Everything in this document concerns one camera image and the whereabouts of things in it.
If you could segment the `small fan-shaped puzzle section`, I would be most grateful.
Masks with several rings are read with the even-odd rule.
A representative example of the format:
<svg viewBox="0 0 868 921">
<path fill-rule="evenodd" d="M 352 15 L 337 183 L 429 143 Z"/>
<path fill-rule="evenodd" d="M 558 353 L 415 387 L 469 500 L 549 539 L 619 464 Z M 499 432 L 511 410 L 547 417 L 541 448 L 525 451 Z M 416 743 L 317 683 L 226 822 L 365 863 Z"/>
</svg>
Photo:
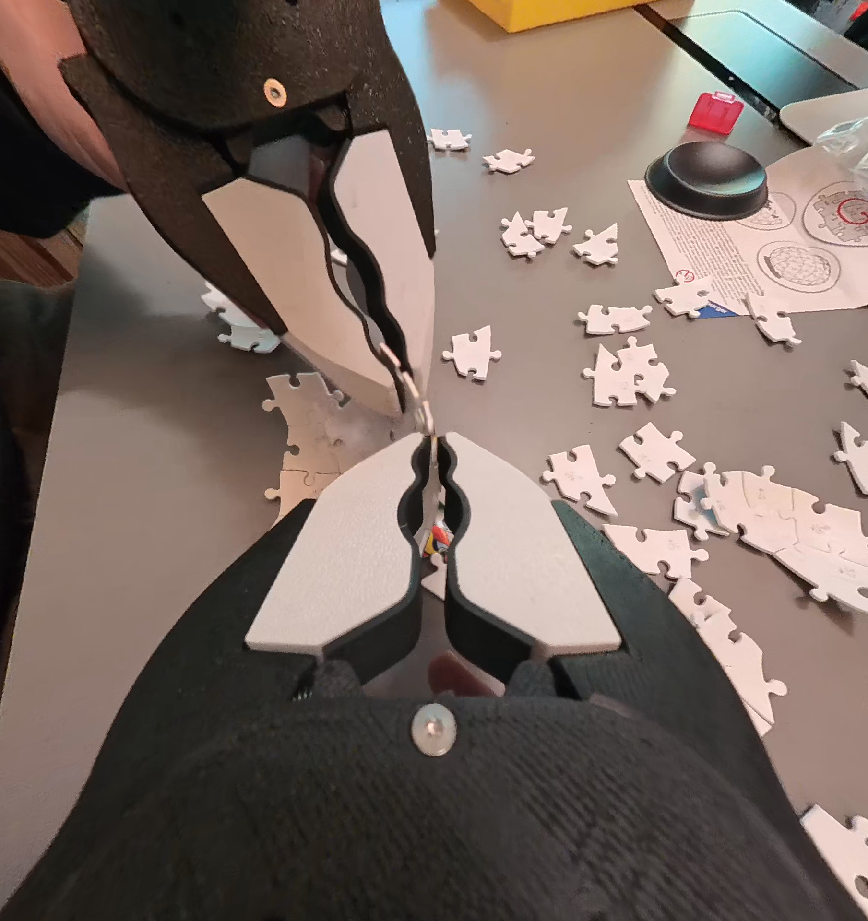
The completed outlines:
<svg viewBox="0 0 868 921">
<path fill-rule="evenodd" d="M 211 283 L 205 284 L 206 291 L 201 300 L 224 325 L 224 330 L 218 336 L 220 342 L 238 351 L 256 354 L 270 354 L 278 349 L 281 340 L 274 332 L 259 326 Z"/>
</svg>

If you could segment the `small assembled puzzle cluster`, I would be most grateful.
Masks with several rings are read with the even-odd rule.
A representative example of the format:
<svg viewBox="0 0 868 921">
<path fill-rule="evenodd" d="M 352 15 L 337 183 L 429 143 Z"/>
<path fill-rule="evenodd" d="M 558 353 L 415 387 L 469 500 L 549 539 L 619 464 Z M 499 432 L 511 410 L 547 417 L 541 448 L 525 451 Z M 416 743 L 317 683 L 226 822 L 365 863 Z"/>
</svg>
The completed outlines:
<svg viewBox="0 0 868 921">
<path fill-rule="evenodd" d="M 730 608 L 704 595 L 691 579 L 679 579 L 669 599 L 694 627 L 738 694 L 759 737 L 773 729 L 773 697 L 785 697 L 782 681 L 766 679 L 763 674 L 762 649 L 739 630 Z"/>
</svg>

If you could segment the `person's left hand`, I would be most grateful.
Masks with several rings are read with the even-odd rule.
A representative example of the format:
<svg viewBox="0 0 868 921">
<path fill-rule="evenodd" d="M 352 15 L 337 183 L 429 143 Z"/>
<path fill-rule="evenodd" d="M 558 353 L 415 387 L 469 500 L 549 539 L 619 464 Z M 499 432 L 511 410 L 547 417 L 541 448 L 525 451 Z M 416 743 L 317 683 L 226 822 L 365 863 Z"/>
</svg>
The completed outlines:
<svg viewBox="0 0 868 921">
<path fill-rule="evenodd" d="M 71 94 L 59 63 L 85 52 L 69 7 L 0 1 L 0 67 L 41 130 L 80 166 L 127 190 L 106 140 Z"/>
</svg>

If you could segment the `person's right hand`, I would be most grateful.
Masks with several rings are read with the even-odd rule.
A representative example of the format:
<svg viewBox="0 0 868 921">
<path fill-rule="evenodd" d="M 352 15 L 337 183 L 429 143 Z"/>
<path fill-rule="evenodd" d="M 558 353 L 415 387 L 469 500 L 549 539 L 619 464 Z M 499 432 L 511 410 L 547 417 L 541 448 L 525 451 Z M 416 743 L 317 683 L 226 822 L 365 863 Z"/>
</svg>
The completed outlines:
<svg viewBox="0 0 868 921">
<path fill-rule="evenodd" d="M 505 693 L 505 685 L 452 650 L 429 661 L 428 685 L 435 696 L 502 697 Z"/>
</svg>

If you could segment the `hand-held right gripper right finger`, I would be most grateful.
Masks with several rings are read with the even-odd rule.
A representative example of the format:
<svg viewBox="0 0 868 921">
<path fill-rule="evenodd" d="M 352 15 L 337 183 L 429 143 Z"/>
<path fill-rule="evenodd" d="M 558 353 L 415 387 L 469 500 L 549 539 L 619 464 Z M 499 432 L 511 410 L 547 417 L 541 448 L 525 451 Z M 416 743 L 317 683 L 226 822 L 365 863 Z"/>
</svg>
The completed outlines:
<svg viewBox="0 0 868 921">
<path fill-rule="evenodd" d="M 507 683 L 524 661 L 606 653 L 622 637 L 555 507 L 505 460 L 439 438 L 449 549 L 445 625 L 454 649 Z"/>
</svg>

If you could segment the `small red plastic cube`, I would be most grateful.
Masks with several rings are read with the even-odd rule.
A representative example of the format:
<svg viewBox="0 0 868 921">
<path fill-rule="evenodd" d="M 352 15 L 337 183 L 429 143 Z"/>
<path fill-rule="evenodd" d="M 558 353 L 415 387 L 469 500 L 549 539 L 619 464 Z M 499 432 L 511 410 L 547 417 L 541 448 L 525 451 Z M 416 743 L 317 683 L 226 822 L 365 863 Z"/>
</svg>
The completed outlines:
<svg viewBox="0 0 868 921">
<path fill-rule="evenodd" d="M 697 98 L 687 125 L 699 131 L 727 137 L 734 130 L 744 108 L 744 102 L 732 94 L 724 91 L 704 92 Z"/>
</svg>

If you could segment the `large curved white puzzle section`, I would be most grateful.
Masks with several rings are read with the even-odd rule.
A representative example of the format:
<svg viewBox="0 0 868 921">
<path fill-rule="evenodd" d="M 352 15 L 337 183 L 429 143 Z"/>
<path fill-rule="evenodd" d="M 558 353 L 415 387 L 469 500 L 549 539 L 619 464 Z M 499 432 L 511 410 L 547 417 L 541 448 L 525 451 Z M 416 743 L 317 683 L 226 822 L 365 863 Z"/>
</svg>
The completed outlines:
<svg viewBox="0 0 868 921">
<path fill-rule="evenodd" d="M 279 486 L 265 491 L 268 500 L 279 502 L 279 520 L 414 429 L 408 417 L 389 418 L 355 400 L 344 401 L 344 395 L 329 389 L 319 373 L 276 375 L 266 383 L 272 396 L 262 402 L 262 408 L 279 411 L 287 425 Z"/>
</svg>

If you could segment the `yellow plastic bin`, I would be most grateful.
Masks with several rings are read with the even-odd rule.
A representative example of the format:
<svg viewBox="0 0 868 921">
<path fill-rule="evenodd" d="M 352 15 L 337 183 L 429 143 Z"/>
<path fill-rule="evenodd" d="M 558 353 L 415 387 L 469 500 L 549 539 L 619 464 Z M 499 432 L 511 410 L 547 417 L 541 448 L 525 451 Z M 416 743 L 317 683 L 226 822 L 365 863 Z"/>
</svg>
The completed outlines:
<svg viewBox="0 0 868 921">
<path fill-rule="evenodd" d="M 500 29 L 515 34 L 584 19 L 651 1 L 469 1 Z"/>
</svg>

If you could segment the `person's left forearm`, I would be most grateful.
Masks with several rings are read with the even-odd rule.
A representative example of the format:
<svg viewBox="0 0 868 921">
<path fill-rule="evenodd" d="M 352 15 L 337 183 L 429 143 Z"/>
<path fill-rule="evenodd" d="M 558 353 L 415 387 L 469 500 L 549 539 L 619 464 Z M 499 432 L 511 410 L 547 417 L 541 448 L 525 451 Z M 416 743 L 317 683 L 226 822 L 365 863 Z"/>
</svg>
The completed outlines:
<svg viewBox="0 0 868 921">
<path fill-rule="evenodd" d="M 0 67 L 0 231 L 50 237 L 119 194 L 50 140 Z"/>
</svg>

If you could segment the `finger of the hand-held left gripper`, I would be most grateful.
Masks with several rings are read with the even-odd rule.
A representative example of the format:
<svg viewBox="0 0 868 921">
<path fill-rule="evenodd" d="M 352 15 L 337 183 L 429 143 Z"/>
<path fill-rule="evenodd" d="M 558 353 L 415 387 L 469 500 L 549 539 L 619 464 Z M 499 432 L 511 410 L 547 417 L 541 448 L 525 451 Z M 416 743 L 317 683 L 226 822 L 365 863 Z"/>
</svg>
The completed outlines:
<svg viewBox="0 0 868 921">
<path fill-rule="evenodd" d="M 342 370 L 357 318 L 334 279 L 329 235 L 303 195 L 308 154 L 305 140 L 256 146 L 247 175 L 202 200 L 286 325 L 286 344 L 342 390 L 329 372 Z M 360 404 L 402 412 L 398 403 Z"/>
<path fill-rule="evenodd" d="M 428 389 L 436 317 L 433 258 L 390 132 L 346 139 L 322 180 L 318 213 L 348 258 L 357 332 L 329 376 L 358 403 L 403 403 L 386 346 L 421 393 Z"/>
</svg>

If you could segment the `black round ball stand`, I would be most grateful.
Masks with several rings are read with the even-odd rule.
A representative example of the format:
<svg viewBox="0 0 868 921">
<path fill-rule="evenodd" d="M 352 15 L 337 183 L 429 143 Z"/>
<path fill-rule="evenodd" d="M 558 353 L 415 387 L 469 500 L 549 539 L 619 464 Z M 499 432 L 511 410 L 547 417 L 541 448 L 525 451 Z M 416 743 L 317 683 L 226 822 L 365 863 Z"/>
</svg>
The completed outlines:
<svg viewBox="0 0 868 921">
<path fill-rule="evenodd" d="M 694 141 L 671 148 L 647 167 L 645 183 L 670 209 L 710 221 L 748 218 L 769 197 L 762 164 L 750 153 L 719 142 Z"/>
</svg>

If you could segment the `flat assembled white puzzle section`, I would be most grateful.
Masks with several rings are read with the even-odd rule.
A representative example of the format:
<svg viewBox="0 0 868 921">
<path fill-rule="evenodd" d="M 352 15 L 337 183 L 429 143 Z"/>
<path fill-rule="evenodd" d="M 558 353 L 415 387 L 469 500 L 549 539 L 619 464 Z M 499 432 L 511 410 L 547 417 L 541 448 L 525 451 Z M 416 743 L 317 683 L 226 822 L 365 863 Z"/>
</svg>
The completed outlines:
<svg viewBox="0 0 868 921">
<path fill-rule="evenodd" d="M 803 490 L 773 481 L 774 469 L 702 473 L 686 470 L 678 483 L 673 517 L 695 537 L 734 536 L 772 557 L 809 589 L 818 603 L 868 616 L 868 534 L 861 514 L 827 504 Z"/>
</svg>

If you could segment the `white board stand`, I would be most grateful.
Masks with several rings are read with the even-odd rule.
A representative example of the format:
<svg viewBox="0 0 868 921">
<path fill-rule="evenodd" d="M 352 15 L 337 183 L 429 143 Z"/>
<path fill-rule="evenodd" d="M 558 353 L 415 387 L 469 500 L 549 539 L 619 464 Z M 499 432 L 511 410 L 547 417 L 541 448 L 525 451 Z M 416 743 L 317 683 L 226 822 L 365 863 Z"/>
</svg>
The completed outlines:
<svg viewBox="0 0 868 921">
<path fill-rule="evenodd" d="M 868 152 L 868 87 L 792 102 L 779 121 L 806 144 L 856 161 Z"/>
</svg>

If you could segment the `printed paper instruction sheet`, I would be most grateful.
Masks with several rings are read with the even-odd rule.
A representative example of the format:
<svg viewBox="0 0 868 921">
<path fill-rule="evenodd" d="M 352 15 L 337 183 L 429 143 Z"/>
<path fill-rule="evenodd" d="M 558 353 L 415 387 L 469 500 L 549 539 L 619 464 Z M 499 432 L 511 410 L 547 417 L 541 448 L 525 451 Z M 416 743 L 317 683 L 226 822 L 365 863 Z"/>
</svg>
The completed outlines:
<svg viewBox="0 0 868 921">
<path fill-rule="evenodd" d="M 710 277 L 716 303 L 749 294 L 787 313 L 868 307 L 868 187 L 837 160 L 808 148 L 766 170 L 769 199 L 740 221 L 678 213 L 628 183 L 671 274 Z"/>
</svg>

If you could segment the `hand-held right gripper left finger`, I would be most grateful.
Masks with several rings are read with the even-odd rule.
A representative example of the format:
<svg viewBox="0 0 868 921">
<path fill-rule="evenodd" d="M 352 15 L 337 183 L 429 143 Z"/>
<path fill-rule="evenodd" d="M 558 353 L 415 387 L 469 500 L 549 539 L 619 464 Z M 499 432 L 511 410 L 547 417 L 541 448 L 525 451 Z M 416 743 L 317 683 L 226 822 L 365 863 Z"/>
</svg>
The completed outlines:
<svg viewBox="0 0 868 921">
<path fill-rule="evenodd" d="M 408 656 L 421 628 L 416 533 L 432 444 L 408 434 L 309 505 L 245 636 L 249 649 L 345 661 L 361 683 Z"/>
</svg>

